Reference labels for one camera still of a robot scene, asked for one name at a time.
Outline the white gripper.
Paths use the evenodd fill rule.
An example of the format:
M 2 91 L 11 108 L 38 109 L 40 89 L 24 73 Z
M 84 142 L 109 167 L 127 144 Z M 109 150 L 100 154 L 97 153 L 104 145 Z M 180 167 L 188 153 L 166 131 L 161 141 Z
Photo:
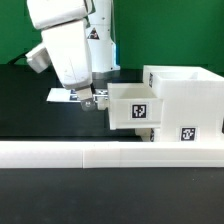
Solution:
M 41 32 L 56 74 L 66 89 L 81 89 L 92 83 L 91 54 L 85 29 L 85 21 L 80 20 Z M 95 109 L 90 87 L 79 90 L 78 98 L 84 111 Z

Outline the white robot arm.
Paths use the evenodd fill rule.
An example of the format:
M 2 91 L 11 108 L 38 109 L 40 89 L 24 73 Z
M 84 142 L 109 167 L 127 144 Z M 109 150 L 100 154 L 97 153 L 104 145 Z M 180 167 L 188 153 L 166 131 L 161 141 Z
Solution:
M 76 92 L 81 107 L 96 107 L 92 75 L 118 70 L 113 0 L 26 0 L 42 41 L 26 54 L 40 73 L 53 67 L 62 86 Z

